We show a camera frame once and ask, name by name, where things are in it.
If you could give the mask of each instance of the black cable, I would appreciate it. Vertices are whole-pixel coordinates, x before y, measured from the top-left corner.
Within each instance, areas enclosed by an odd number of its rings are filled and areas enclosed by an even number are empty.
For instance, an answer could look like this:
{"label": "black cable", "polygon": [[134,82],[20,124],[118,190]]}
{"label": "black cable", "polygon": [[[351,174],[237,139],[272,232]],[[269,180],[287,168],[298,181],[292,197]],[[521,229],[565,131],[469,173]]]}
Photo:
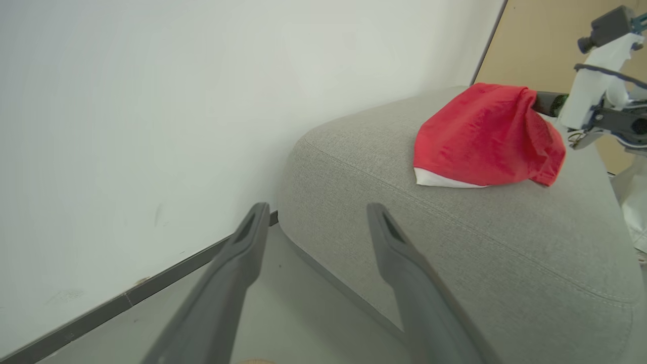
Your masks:
{"label": "black cable", "polygon": [[640,88],[647,89],[647,84],[645,82],[640,81],[640,80],[638,80],[638,79],[636,79],[634,77],[622,74],[620,72],[616,72],[616,71],[612,71],[610,69],[606,69],[606,68],[603,68],[603,67],[598,67],[596,65],[588,65],[588,64],[584,64],[584,63],[578,63],[578,64],[575,65],[575,70],[576,71],[579,71],[581,69],[588,69],[589,71],[597,71],[597,72],[601,72],[601,73],[604,73],[604,74],[608,74],[609,76],[616,76],[617,78],[620,78],[623,81],[631,82],[631,83],[633,83],[634,85],[636,85],[636,86],[638,86]]}

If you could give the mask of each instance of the gray floor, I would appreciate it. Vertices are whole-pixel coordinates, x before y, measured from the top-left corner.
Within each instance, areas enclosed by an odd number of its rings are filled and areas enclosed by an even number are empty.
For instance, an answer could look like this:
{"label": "gray floor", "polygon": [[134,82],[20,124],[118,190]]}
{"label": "gray floor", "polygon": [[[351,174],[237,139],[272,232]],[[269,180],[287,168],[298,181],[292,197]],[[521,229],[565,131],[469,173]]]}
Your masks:
{"label": "gray floor", "polygon": [[[407,363],[403,345],[289,246],[279,225],[270,228],[261,276],[248,290],[232,363]],[[41,364],[139,363],[204,269],[108,321]]]}

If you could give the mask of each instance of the gray sofa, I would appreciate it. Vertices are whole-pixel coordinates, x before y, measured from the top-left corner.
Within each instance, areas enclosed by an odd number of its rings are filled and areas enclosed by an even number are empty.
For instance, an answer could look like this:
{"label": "gray sofa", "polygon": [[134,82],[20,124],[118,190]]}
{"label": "gray sofa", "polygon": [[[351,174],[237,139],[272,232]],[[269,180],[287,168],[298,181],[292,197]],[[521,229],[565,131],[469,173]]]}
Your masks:
{"label": "gray sofa", "polygon": [[642,276],[593,147],[569,150],[549,188],[415,184],[420,125],[464,89],[429,91],[304,135],[279,192],[285,234],[398,330],[366,223],[366,204],[383,203],[505,363],[647,363]]}

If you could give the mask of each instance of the beige door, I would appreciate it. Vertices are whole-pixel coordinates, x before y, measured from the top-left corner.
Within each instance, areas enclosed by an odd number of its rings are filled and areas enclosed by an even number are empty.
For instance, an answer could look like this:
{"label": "beige door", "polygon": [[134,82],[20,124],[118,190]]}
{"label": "beige door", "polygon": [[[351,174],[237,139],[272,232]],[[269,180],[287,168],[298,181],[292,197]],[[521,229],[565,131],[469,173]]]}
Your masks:
{"label": "beige door", "polygon": [[[620,5],[637,15],[647,12],[647,0],[508,0],[476,82],[568,93],[573,66],[586,59],[577,39],[590,34],[591,21]],[[647,80],[647,47],[633,52],[622,73]],[[596,146],[611,173],[633,161],[613,137],[600,138]]]}

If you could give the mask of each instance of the gray upholstery fabric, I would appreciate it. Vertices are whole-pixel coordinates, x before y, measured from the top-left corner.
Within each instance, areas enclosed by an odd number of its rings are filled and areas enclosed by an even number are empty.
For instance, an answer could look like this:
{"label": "gray upholstery fabric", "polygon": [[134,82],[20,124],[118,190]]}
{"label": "gray upholstery fabric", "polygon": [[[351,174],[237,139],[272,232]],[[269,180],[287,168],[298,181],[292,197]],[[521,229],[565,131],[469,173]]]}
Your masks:
{"label": "gray upholstery fabric", "polygon": [[594,148],[557,182],[415,184],[420,125],[455,87],[344,117],[294,147],[279,192],[292,241],[401,327],[375,264],[366,204],[385,204],[505,363],[647,363],[646,298]]}

